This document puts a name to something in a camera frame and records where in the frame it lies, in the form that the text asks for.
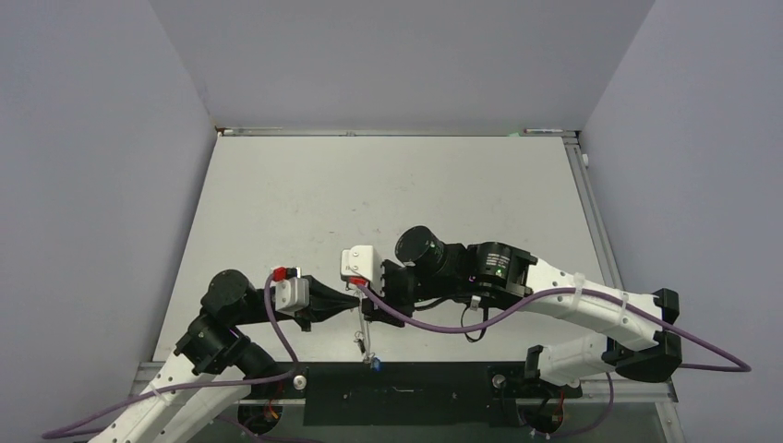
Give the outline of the aluminium rail back edge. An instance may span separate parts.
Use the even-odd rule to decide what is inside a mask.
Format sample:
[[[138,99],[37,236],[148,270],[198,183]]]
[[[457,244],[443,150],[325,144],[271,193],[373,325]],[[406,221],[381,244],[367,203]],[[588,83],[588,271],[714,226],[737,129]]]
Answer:
[[[511,131],[497,128],[295,129],[283,127],[218,127],[216,132],[223,137],[578,137],[576,130],[550,128],[523,128]]]

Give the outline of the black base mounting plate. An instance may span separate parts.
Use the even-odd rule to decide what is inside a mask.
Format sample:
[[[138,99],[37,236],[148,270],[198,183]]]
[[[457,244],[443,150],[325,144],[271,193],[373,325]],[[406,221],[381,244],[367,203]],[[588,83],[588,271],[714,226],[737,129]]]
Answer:
[[[525,375],[522,362],[305,363],[306,385],[278,382],[254,388],[240,402],[243,424],[268,432],[294,409],[304,425],[457,425],[520,427],[525,418],[551,419],[561,400],[580,388]]]

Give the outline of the aluminium rail right side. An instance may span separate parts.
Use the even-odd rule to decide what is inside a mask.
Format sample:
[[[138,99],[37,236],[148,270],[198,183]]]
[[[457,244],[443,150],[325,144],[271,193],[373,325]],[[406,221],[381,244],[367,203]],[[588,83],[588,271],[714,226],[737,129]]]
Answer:
[[[578,131],[567,131],[566,136],[563,137],[563,144],[596,252],[601,277],[607,286],[624,289],[608,231],[590,181],[589,160],[580,146],[579,135]]]

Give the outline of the large grey keyring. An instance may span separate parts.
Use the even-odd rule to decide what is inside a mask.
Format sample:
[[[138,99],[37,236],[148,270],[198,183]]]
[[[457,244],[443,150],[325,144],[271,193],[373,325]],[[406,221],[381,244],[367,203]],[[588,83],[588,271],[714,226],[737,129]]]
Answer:
[[[369,322],[365,319],[365,314],[361,308],[357,309],[357,315],[359,328],[355,332],[355,344],[362,355],[362,361],[369,365],[375,357],[371,350]]]

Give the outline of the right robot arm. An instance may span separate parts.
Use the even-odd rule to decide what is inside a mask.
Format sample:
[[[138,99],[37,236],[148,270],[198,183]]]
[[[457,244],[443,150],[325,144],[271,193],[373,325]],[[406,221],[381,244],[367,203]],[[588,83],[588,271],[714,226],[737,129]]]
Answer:
[[[363,295],[368,321],[410,325],[417,303],[441,299],[480,310],[478,331],[518,312],[585,328],[581,338],[528,349],[522,382],[535,395],[600,373],[661,383],[681,365],[681,338],[672,329],[680,298],[671,290],[627,293],[511,245],[448,244],[423,225],[405,231],[394,254],[384,260],[370,245],[342,253],[342,279]]]

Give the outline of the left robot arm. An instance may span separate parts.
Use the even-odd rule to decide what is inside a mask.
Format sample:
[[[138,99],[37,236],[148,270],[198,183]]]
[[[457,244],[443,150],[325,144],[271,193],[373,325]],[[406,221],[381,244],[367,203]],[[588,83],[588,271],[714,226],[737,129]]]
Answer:
[[[162,368],[137,396],[121,403],[95,442],[185,442],[231,403],[272,389],[302,391],[305,372],[280,323],[293,320],[308,331],[319,322],[359,307],[298,269],[274,269],[260,289],[239,270],[215,275],[199,314],[176,342]],[[291,359],[277,363],[241,331],[268,323]]]

